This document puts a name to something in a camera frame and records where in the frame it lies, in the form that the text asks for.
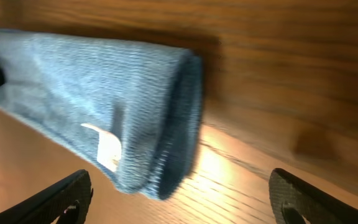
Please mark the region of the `blue microfiber cloth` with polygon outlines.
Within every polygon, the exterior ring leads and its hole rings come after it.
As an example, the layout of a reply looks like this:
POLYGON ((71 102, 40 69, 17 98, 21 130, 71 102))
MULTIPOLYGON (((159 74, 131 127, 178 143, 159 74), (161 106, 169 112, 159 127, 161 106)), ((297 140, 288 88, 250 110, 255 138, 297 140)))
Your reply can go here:
POLYGON ((0 110, 92 163, 126 194, 165 200, 191 169, 203 63, 189 49, 0 30, 0 110))

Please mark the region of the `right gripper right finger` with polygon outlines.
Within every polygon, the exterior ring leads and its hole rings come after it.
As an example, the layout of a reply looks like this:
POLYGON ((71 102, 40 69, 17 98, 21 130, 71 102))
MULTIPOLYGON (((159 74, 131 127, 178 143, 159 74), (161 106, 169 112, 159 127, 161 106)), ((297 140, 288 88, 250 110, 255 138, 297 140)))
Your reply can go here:
POLYGON ((278 224, 358 224, 358 209, 284 169, 276 168, 272 171, 268 189, 278 224))

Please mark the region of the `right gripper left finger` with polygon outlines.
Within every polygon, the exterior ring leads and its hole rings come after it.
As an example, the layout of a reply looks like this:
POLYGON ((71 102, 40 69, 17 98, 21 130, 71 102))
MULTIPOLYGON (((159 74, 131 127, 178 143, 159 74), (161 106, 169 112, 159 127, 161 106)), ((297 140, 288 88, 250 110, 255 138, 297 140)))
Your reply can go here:
POLYGON ((93 196, 88 171, 80 169, 0 213, 0 224, 84 224, 93 196))

